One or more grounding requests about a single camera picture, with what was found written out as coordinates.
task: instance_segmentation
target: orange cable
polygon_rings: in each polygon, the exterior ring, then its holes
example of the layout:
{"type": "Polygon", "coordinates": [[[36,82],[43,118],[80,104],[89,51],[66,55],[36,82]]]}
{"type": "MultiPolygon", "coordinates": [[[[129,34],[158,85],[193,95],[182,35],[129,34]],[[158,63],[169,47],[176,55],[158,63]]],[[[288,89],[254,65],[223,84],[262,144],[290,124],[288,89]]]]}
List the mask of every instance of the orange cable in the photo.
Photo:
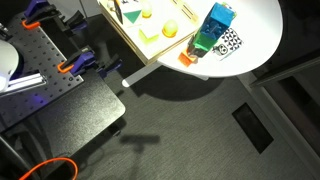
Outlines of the orange cable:
{"type": "Polygon", "coordinates": [[[51,163],[51,162],[54,162],[54,161],[67,161],[67,162],[71,163],[74,166],[74,176],[73,176],[72,180],[76,180],[76,178],[78,176],[78,166],[70,158],[52,158],[52,159],[46,160],[46,161],[36,165],[35,167],[33,167],[29,172],[24,174],[19,180],[26,180],[33,172],[35,172],[41,166],[46,165],[46,164],[51,163]]]}

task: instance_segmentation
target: white round table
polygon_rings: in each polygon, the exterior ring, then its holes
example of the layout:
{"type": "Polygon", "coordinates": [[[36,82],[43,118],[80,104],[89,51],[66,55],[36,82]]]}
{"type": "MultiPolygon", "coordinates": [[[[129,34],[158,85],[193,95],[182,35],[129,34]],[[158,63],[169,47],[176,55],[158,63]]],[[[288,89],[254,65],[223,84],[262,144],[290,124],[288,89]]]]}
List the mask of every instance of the white round table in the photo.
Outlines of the white round table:
{"type": "MultiPolygon", "coordinates": [[[[203,20],[216,0],[185,0],[203,20]]],[[[227,58],[218,61],[208,52],[199,58],[196,64],[184,66],[178,57],[188,46],[188,41],[181,43],[162,55],[155,63],[145,66],[123,80],[129,87],[150,72],[164,65],[168,68],[201,79],[236,76],[249,72],[264,64],[276,51],[282,36],[283,21],[278,0],[228,0],[226,1],[236,12],[233,28],[244,44],[227,58]]]]}

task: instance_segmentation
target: black and white pattern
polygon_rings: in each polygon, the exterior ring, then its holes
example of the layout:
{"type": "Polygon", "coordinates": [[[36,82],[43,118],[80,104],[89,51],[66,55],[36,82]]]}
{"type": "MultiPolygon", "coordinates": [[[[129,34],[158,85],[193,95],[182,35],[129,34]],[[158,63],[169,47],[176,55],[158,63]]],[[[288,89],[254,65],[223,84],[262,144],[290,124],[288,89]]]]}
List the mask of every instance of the black and white pattern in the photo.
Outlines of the black and white pattern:
{"type": "Polygon", "coordinates": [[[219,38],[212,52],[217,60],[222,60],[242,45],[243,41],[239,38],[238,34],[232,28],[229,28],[219,38]]]}

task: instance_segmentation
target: metal breadboard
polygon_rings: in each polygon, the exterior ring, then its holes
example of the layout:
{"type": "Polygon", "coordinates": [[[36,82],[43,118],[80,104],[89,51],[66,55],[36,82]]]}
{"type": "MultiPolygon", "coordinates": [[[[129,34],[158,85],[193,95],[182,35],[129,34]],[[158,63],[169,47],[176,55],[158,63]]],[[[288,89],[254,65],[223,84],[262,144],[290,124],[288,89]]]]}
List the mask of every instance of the metal breadboard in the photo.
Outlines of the metal breadboard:
{"type": "Polygon", "coordinates": [[[26,30],[21,25],[23,13],[16,15],[7,28],[13,37],[8,41],[24,59],[23,72],[39,70],[48,84],[0,98],[0,132],[61,97],[83,82],[81,76],[61,74],[57,65],[66,60],[41,27],[26,30]]]}

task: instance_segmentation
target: yellow ball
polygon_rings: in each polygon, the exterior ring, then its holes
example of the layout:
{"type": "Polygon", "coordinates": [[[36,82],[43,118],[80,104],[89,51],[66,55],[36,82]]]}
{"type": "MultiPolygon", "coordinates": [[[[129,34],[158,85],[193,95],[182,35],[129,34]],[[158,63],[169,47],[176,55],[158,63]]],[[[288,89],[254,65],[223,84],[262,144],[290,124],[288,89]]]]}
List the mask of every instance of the yellow ball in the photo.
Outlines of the yellow ball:
{"type": "Polygon", "coordinates": [[[162,29],[162,33],[169,38],[172,38],[174,36],[176,36],[178,32],[178,24],[175,20],[169,20],[167,21],[162,29]]]}
{"type": "Polygon", "coordinates": [[[152,7],[149,1],[142,2],[142,17],[149,18],[152,15],[152,7]]]}

